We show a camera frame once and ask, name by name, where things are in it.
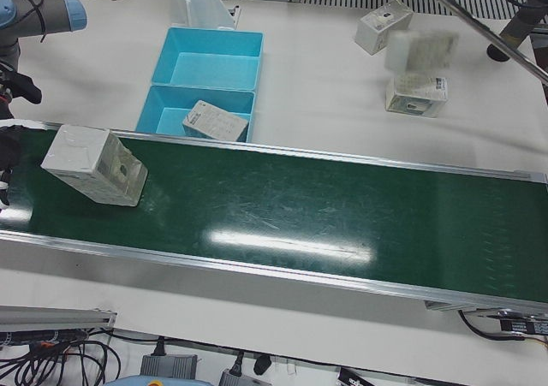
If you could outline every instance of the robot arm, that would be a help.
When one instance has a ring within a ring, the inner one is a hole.
[[[86,24],[79,0],[0,0],[0,211],[9,207],[9,180],[21,155],[18,139],[23,128],[3,126],[3,120],[13,118],[9,103],[17,97],[33,104],[42,100],[33,80],[17,72],[19,38],[78,31]]]
[[[0,0],[0,61],[17,69],[21,37],[84,29],[79,0]]]

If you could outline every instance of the black connector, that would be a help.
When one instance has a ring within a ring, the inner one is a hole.
[[[151,356],[165,356],[165,338],[163,336],[158,338],[156,347],[154,348],[154,352],[152,352]]]
[[[229,373],[232,376],[241,377],[241,364],[243,363],[243,351],[238,352],[238,357],[236,358],[236,362],[232,365],[232,369],[230,369]]]
[[[271,367],[272,360],[269,354],[261,354],[257,360],[255,360],[255,366],[253,371],[256,375],[262,376],[268,371],[268,368]]]

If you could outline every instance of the gray box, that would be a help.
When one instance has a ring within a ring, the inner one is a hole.
[[[355,42],[369,54],[382,50],[391,31],[407,29],[413,10],[398,0],[378,7],[358,21]]]
[[[447,102],[447,80],[419,74],[400,75],[386,87],[386,110],[435,117]]]
[[[148,171],[108,129],[62,125],[42,168],[100,204],[136,206]]]
[[[166,356],[143,356],[140,363],[142,376],[172,377],[175,379],[196,378],[196,354],[168,354]]]

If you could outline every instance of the white table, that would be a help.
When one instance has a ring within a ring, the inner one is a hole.
[[[21,72],[44,102],[17,100],[12,111],[133,129],[169,25],[168,1],[84,0],[87,30],[41,45],[23,39]],[[362,11],[239,4],[240,29],[265,32],[253,142],[548,172],[540,84],[511,62],[489,61],[483,39],[457,19],[415,16],[412,24],[461,33],[446,74],[450,101],[427,119],[384,111],[384,54],[369,56],[352,38]],[[414,300],[17,246],[2,248],[0,268],[9,289],[0,304],[111,309],[129,330],[478,386],[534,386],[548,376],[542,347],[485,341],[455,313]]]

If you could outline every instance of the black cable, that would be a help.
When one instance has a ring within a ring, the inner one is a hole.
[[[515,5],[519,8],[527,8],[527,9],[548,9],[548,5],[529,5],[527,3],[520,3],[516,0],[504,0],[507,3],[511,3],[512,5]]]
[[[80,357],[80,362],[81,362],[81,367],[82,367],[82,374],[86,372],[86,369],[84,368],[85,366],[83,364],[84,358],[90,359],[93,363],[95,363],[95,365],[98,366],[99,374],[98,374],[98,377],[95,380],[95,383],[93,384],[93,386],[97,386],[97,385],[101,384],[101,382],[103,382],[103,383],[106,382],[106,366],[104,364],[102,364],[99,359],[94,358],[93,356],[91,356],[89,354],[86,354],[86,353],[66,353],[65,355],[66,356],[78,356],[78,357]],[[86,379],[86,382],[88,382],[87,377],[83,377],[82,381],[84,381],[84,379]]]
[[[89,382],[87,381],[86,366],[84,365],[84,356],[83,356],[86,350],[85,347],[86,345],[78,346],[78,352],[80,352],[80,368],[82,369],[82,386],[89,386]]]
[[[40,8],[42,7],[42,4],[44,4],[44,0],[39,0],[37,3],[35,3],[34,0],[27,0],[27,1],[31,4],[33,8],[29,9],[21,18],[19,18],[17,21],[10,24],[9,26],[12,27],[13,25],[17,25],[21,23],[26,18],[28,18],[33,12],[35,12],[36,16],[39,18],[40,29],[42,32],[42,39],[40,40],[40,42],[44,42],[47,32],[45,31],[45,19],[44,19],[44,16],[42,15],[42,11],[40,10]]]
[[[156,339],[140,339],[140,338],[136,338],[136,337],[118,335],[118,334],[113,333],[113,330],[97,330],[97,331],[92,332],[92,333],[89,334],[89,336],[95,336],[95,335],[108,335],[108,336],[114,337],[116,339],[120,339],[120,340],[123,340],[123,341],[132,341],[132,342],[135,342],[135,343],[156,343],[157,342]],[[191,343],[193,345],[199,345],[199,346],[204,346],[204,347],[216,347],[216,348],[234,350],[233,347],[228,347],[228,346],[224,346],[224,345],[216,345],[216,344],[213,344],[213,343],[207,343],[205,341],[190,341],[188,339],[180,339],[180,338],[176,338],[176,337],[166,337],[166,338],[164,338],[164,340],[166,342],[172,342],[172,343],[174,343],[174,342],[186,342],[186,343]],[[252,354],[262,354],[263,353],[263,352],[255,351],[255,350],[246,350],[246,352],[247,353],[252,353]],[[304,362],[304,363],[310,363],[312,365],[333,366],[333,364],[318,362],[317,360],[297,359],[297,358],[293,358],[293,357],[290,357],[290,356],[282,356],[282,355],[277,355],[277,356],[279,356],[280,358],[292,359],[292,360],[298,360],[298,361]]]
[[[134,341],[134,342],[137,342],[137,343],[148,343],[148,342],[156,343],[158,341],[158,339],[139,339],[139,338],[135,338],[135,337],[117,335],[115,333],[112,333],[112,330],[98,330],[97,332],[90,333],[89,336],[102,335],[102,334],[108,335],[110,337],[114,337],[116,339],[120,339],[122,341]],[[180,341],[181,339],[176,339],[174,337],[165,337],[164,340],[165,341]]]
[[[56,386],[61,386],[61,382],[63,381],[63,374],[65,372],[65,363],[67,363],[67,357],[63,354],[61,357],[61,370],[59,373],[59,379],[57,380]]]
[[[464,322],[467,327],[473,331],[478,336],[483,337],[484,339],[488,339],[490,341],[525,341],[527,338],[524,336],[498,336],[498,335],[492,335],[490,333],[485,333],[479,330],[478,328],[472,326],[470,322],[468,322],[468,319],[464,316],[463,311],[459,311],[459,316],[462,319],[462,322]]]

